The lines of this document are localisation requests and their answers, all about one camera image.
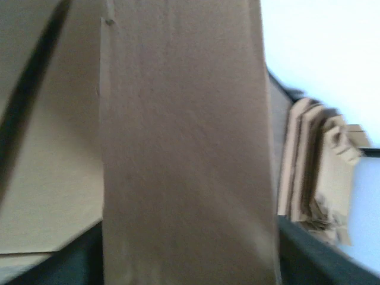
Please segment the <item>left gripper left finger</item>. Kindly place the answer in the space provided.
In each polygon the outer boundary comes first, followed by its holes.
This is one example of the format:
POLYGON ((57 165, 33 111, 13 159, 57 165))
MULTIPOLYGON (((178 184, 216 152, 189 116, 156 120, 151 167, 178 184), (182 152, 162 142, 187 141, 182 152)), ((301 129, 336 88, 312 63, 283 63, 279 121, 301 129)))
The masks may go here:
POLYGON ((6 284, 103 284, 102 223, 98 222, 51 257, 6 284))

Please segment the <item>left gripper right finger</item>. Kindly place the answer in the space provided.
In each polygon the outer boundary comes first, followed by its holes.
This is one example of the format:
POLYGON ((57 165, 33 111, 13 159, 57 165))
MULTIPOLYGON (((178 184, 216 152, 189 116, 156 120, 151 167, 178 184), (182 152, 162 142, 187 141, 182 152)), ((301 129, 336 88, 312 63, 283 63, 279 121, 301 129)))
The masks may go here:
POLYGON ((379 277, 356 265, 300 226, 279 216, 283 284, 379 284, 379 277))

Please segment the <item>cardboard box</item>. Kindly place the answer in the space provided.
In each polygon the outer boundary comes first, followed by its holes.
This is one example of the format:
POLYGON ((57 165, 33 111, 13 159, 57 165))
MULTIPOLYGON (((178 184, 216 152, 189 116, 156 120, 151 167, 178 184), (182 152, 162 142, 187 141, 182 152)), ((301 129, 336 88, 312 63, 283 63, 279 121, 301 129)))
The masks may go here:
POLYGON ((2 1, 1 245, 98 222, 103 284, 279 284, 259 1, 2 1))

